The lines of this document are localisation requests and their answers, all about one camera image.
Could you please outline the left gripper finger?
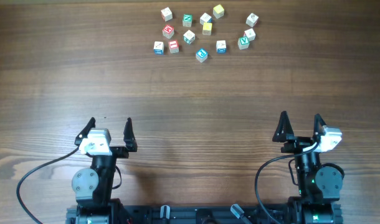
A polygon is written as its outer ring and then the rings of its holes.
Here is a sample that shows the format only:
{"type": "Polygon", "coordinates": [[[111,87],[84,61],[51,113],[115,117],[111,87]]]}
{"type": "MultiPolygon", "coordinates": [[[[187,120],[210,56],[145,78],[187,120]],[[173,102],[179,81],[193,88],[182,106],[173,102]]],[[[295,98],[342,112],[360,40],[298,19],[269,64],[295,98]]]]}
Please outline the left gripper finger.
{"type": "Polygon", "coordinates": [[[75,137],[75,141],[74,141],[74,144],[76,146],[79,146],[82,143],[82,141],[85,138],[87,138],[90,130],[95,127],[95,122],[96,122],[95,118],[91,117],[89,122],[87,123],[87,125],[81,130],[81,132],[78,133],[78,135],[75,137]]]}
{"type": "Polygon", "coordinates": [[[131,118],[127,118],[125,128],[123,131],[123,141],[125,143],[125,147],[129,152],[137,151],[138,145],[135,138],[135,134],[133,132],[133,124],[131,118]]]}

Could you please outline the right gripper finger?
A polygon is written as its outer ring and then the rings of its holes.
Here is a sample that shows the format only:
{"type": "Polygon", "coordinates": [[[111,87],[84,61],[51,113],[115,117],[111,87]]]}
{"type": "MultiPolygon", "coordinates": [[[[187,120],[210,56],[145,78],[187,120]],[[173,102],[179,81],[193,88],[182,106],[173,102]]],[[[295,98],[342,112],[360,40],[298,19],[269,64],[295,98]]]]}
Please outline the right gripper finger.
{"type": "Polygon", "coordinates": [[[321,115],[319,113],[317,113],[314,116],[313,139],[317,139],[320,136],[324,136],[325,135],[325,127],[326,127],[325,121],[323,120],[321,115]]]}
{"type": "Polygon", "coordinates": [[[273,134],[272,141],[273,142],[288,142],[293,141],[295,139],[295,135],[290,124],[290,120],[288,117],[288,113],[286,111],[282,111],[280,113],[280,118],[278,122],[278,126],[273,134]]]}

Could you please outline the green V block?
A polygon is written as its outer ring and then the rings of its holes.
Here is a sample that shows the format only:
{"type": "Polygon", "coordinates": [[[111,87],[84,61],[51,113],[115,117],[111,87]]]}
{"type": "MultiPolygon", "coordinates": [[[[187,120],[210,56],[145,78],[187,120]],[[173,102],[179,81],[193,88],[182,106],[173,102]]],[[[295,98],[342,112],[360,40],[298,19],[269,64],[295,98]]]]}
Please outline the green V block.
{"type": "Polygon", "coordinates": [[[244,49],[249,48],[250,41],[249,41],[249,39],[247,37],[240,37],[238,39],[237,44],[238,44],[238,47],[239,47],[240,50],[244,50],[244,49]]]}

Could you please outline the white block blue bottom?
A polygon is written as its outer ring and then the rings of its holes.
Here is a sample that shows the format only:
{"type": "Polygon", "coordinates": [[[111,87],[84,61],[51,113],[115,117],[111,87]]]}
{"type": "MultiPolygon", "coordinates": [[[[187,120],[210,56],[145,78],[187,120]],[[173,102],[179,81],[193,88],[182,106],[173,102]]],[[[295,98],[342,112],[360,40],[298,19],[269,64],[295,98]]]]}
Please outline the white block blue bottom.
{"type": "Polygon", "coordinates": [[[227,45],[225,40],[218,40],[216,42],[216,52],[218,54],[224,54],[227,51],[227,45]]]}

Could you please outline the red E block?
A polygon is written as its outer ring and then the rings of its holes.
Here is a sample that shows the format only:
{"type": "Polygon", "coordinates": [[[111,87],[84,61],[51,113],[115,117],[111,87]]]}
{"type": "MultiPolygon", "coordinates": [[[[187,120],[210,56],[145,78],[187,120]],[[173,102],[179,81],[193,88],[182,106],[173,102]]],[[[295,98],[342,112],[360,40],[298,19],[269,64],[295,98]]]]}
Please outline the red E block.
{"type": "Polygon", "coordinates": [[[172,36],[174,35],[174,27],[171,26],[171,25],[166,25],[164,26],[163,30],[162,30],[162,34],[164,37],[166,37],[167,39],[170,39],[172,38],[172,36]]]}

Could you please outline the white teal-edged block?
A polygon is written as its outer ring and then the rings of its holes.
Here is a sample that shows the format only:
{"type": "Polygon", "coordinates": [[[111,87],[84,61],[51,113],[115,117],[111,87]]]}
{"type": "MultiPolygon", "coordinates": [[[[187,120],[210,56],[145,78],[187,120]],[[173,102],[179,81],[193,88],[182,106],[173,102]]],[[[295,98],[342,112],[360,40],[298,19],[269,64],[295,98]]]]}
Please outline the white teal-edged block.
{"type": "Polygon", "coordinates": [[[196,35],[194,32],[192,32],[191,30],[188,30],[184,33],[183,35],[183,40],[187,43],[187,44],[192,44],[194,42],[196,38],[196,35]]]}

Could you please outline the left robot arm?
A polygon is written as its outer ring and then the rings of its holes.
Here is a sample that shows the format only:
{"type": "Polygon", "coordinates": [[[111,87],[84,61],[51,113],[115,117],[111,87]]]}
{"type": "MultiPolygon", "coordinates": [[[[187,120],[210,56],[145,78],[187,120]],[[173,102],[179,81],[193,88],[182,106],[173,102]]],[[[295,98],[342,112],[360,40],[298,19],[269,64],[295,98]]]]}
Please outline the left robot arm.
{"type": "Polygon", "coordinates": [[[66,223],[105,224],[133,223],[132,216],[125,210],[119,199],[112,199],[117,159],[127,159],[130,152],[137,151],[131,118],[127,119],[123,131],[123,146],[111,146],[112,138],[107,128],[96,128],[95,118],[75,138],[75,145],[81,154],[92,158],[89,168],[80,169],[72,178],[72,189],[77,206],[66,213],[66,223]]]}

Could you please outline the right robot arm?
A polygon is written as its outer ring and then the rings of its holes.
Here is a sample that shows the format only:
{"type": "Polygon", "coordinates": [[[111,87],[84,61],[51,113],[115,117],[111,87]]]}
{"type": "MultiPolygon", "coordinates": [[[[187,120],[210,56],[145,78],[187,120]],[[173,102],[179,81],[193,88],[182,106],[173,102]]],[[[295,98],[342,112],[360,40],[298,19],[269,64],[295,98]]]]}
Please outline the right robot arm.
{"type": "Polygon", "coordinates": [[[284,143],[282,153],[294,155],[299,191],[290,197],[280,221],[284,223],[343,223],[340,190],[344,170],[333,163],[321,163],[320,154],[333,150],[342,140],[338,128],[328,126],[319,114],[315,115],[313,135],[296,136],[286,111],[281,112],[273,142],[284,143]]]}

